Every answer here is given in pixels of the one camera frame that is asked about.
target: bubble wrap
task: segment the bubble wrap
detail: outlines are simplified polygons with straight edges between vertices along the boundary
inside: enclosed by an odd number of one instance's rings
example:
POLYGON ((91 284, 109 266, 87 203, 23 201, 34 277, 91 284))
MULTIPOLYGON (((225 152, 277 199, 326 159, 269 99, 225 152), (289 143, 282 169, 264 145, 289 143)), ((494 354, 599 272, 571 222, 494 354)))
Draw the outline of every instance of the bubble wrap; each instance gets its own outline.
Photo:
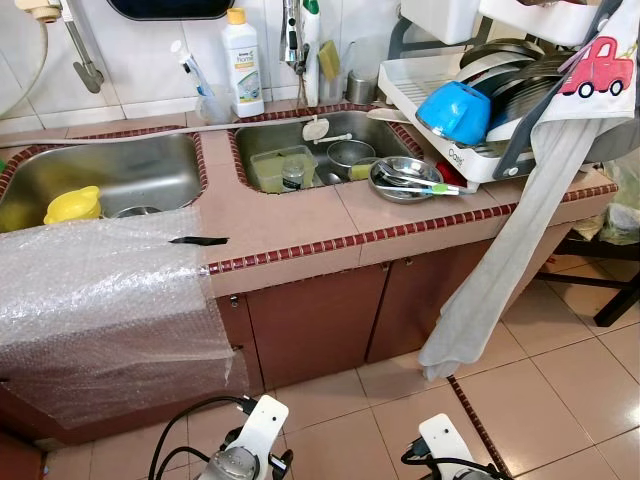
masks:
POLYGON ((195 208, 0 235, 0 377, 74 428, 214 392, 246 391, 195 208))

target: kitchen sink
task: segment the kitchen sink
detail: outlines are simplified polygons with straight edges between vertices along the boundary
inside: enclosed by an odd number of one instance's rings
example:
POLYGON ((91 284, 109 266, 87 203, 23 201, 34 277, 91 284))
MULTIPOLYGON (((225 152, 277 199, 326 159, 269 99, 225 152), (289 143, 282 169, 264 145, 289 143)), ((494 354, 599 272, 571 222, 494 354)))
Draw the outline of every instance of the kitchen sink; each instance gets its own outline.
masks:
MULTIPOLYGON (((380 120, 367 118, 363 111, 346 111, 318 115, 318 118, 329 120, 330 128, 327 137, 334 137, 351 133, 354 140, 360 140, 371 145, 377 157, 413 156, 409 148, 394 133, 391 127, 380 120)), ((304 123, 291 123, 287 125, 272 125, 268 127, 240 128, 236 132, 235 139, 240 152, 242 166, 247 173, 249 182, 259 188, 256 176, 253 174, 249 161, 252 155, 280 150, 296 145, 306 145, 318 166, 314 178, 314 186, 333 185, 349 181, 338 176, 332 168, 327 156, 327 149, 331 142, 319 143, 305 142, 302 138, 304 123)))
POLYGON ((135 206, 183 207, 202 191, 193 139, 172 134, 36 154, 18 165, 0 197, 0 232, 42 225, 54 198, 89 185, 100 188, 106 217, 135 206))

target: red truck print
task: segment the red truck print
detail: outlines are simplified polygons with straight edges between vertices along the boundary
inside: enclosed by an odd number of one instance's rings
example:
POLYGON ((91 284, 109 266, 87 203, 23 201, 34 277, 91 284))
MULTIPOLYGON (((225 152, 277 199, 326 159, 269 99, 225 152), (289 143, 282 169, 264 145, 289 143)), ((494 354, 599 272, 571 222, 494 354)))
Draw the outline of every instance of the red truck print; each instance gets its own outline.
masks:
POLYGON ((630 58, 616 58, 618 42, 612 37, 597 38, 586 57, 578 62, 575 70, 559 93, 589 98, 594 90, 609 91, 620 95, 631 83, 634 62, 630 58))

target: countertop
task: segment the countertop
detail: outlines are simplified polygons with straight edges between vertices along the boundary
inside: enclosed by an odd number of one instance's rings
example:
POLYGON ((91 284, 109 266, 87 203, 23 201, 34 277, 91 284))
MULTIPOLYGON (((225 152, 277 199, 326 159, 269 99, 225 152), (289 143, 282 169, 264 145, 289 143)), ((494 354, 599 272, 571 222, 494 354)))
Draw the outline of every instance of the countertop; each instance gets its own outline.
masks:
MULTIPOLYGON (((268 111, 291 109, 275 102, 268 111)), ((166 125, 199 126, 175 114, 0 137, 72 138, 166 125)), ((438 156, 411 128, 426 158, 438 156)), ((226 131, 201 133, 209 185, 195 202, 203 235, 229 237, 206 247, 215 296, 371 265, 495 237, 515 208, 525 178, 484 184, 467 196, 434 197, 413 205, 388 202, 366 181, 268 195, 242 184, 226 131)), ((0 150, 6 161, 22 149, 0 150)), ((551 225, 600 213, 616 191, 592 170, 579 173, 551 225)))

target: black cable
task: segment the black cable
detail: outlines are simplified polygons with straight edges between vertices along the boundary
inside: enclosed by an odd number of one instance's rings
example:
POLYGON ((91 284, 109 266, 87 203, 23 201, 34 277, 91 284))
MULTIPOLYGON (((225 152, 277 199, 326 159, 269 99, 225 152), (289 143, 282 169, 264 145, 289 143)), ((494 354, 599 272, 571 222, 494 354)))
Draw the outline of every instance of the black cable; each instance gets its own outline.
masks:
POLYGON ((217 402, 234 402, 237 403, 238 405, 240 405, 242 407, 242 411, 244 413, 246 413, 247 415, 250 415, 251 412, 253 411, 253 408, 255 407, 255 405, 258 403, 256 400, 252 399, 252 398, 239 398, 239 397, 231 397, 231 396, 219 396, 219 397, 212 397, 212 398, 208 398, 206 400, 202 400, 201 402, 196 403, 195 405, 192 405, 188 408, 185 408, 183 411, 181 411, 180 413, 178 413, 175 417, 173 417, 171 419, 171 421, 169 423, 167 423, 167 426, 164 427, 164 430, 162 431, 162 435, 160 435, 160 438, 158 439, 158 444, 156 445, 156 449, 153 452, 153 459, 151 460, 151 465, 149 467, 149 475, 148 475, 148 480, 157 480, 156 479, 156 465, 158 464, 158 457, 160 457, 160 450, 162 450, 162 445, 164 444, 165 439, 167 438, 167 435, 169 433, 169 430, 171 430, 171 427, 173 427, 173 425, 180 420, 182 417, 189 415, 190 413, 194 412, 195 410, 198 410, 199 408, 205 407, 207 405, 211 405, 212 403, 217 403, 217 402))
POLYGON ((419 460, 418 459, 412 460, 411 459, 412 456, 414 455, 412 455, 410 451, 405 452, 404 455, 400 457, 400 460, 405 465, 424 465, 429 467, 431 470, 434 470, 434 467, 436 467, 440 463, 455 463, 457 465, 463 465, 465 467, 475 468, 476 470, 480 470, 484 473, 487 473, 496 479, 512 480, 510 476, 508 476, 506 473, 496 470, 496 468, 491 464, 485 467, 484 465, 481 465, 479 463, 470 462, 468 460, 462 460, 460 458, 451 458, 451 457, 421 458, 419 460))
POLYGON ((195 448, 192 448, 192 447, 178 447, 178 448, 175 448, 175 449, 171 450, 171 452, 169 452, 169 454, 164 458, 164 461, 160 465, 160 468, 158 469, 158 475, 156 475, 156 479, 157 480, 161 480, 162 479, 162 475, 164 474, 164 471, 167 468, 167 465, 169 465, 169 462, 171 461, 171 459, 173 457, 175 457, 177 454, 181 453, 181 452, 191 453, 192 455, 195 455, 200 460, 204 460, 207 463, 209 463, 209 460, 211 460, 204 453, 196 450, 195 448))

